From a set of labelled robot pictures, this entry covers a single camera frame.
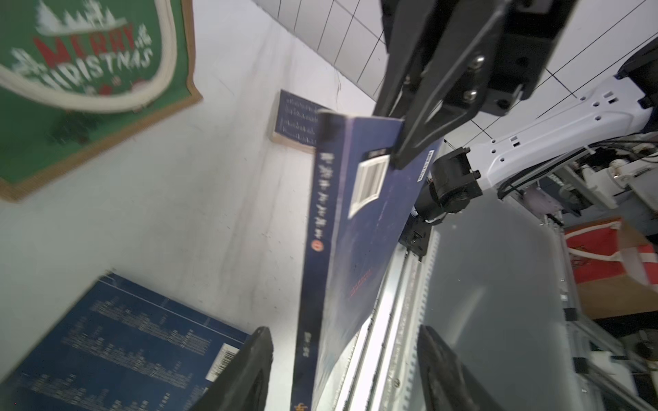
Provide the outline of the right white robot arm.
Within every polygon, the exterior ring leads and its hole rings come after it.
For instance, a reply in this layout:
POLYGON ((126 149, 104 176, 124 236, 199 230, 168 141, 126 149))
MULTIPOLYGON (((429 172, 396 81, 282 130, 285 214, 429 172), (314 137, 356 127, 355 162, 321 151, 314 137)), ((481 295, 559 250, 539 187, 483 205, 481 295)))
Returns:
MULTIPOLYGON (((573 1, 384 1, 388 62, 375 116, 403 128, 391 164, 406 168, 478 113, 505 116, 533 94, 573 1)), ((589 148, 631 144, 657 129, 657 44, 633 54, 571 107, 487 144, 433 162, 416 212, 427 225, 464 210, 484 190, 505 198, 550 165, 589 148)))

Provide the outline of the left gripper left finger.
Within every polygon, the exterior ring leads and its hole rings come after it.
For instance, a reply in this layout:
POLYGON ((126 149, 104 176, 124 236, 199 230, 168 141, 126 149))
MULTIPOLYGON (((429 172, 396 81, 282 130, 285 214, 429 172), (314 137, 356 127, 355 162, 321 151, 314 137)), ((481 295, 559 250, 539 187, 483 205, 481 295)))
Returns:
POLYGON ((263 411, 272 360, 271 332, 259 327, 190 410, 263 411))

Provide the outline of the dark navy thin book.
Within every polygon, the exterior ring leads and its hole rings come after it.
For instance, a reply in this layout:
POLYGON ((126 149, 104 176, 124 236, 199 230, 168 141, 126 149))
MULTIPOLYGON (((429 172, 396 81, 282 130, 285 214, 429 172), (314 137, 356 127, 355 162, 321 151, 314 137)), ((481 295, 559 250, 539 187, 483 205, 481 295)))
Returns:
POLYGON ((279 91, 274 108, 271 141, 314 153, 319 130, 318 112, 326 108, 283 89, 279 91))

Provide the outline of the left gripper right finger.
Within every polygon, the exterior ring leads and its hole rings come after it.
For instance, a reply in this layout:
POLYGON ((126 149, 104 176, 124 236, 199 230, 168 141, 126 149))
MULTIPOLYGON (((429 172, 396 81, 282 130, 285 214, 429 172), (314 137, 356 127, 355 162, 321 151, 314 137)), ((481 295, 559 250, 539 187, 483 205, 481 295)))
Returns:
POLYGON ((417 352, 426 410, 503 410, 432 327, 420 326, 417 352))

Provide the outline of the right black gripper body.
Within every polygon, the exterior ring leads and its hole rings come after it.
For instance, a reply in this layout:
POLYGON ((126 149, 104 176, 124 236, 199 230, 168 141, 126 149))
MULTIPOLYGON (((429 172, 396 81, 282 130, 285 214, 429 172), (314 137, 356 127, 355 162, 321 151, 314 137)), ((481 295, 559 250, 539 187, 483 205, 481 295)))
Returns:
POLYGON ((577 5, 574 1, 510 2, 492 75, 483 89, 483 107, 476 114, 504 116, 513 103, 529 99, 577 5))

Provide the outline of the green jute canvas bag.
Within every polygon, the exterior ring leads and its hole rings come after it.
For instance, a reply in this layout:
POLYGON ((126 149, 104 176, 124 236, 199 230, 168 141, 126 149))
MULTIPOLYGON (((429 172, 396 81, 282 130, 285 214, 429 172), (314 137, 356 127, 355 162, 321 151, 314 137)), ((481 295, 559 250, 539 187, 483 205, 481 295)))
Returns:
POLYGON ((1 197, 197 103, 190 1, 1 4, 1 197))

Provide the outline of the aluminium mounting rail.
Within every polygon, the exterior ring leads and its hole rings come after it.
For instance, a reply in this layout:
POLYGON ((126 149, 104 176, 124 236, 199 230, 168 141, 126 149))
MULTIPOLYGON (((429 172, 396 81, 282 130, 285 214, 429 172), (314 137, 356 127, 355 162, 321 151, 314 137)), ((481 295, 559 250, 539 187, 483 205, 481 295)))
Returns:
POLYGON ((419 257, 395 248, 372 315, 356 337, 333 410, 407 410, 438 242, 419 257))

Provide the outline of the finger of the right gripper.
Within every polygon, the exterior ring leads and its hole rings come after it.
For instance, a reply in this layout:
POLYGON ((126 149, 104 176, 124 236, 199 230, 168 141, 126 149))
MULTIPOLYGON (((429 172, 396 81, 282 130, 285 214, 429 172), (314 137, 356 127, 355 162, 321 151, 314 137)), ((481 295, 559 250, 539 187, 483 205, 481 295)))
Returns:
POLYGON ((404 122, 392 152, 392 166, 402 170, 483 107, 512 2, 380 5, 388 60, 374 113, 404 122))

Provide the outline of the red white bag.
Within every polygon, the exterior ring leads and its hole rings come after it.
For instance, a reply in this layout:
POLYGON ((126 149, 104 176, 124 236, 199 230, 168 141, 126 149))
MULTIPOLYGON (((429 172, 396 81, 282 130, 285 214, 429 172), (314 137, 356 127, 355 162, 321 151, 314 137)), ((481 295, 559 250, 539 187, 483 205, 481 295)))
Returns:
POLYGON ((578 284, 622 276, 657 287, 653 243, 623 220, 574 229, 565 234, 565 240, 578 284))

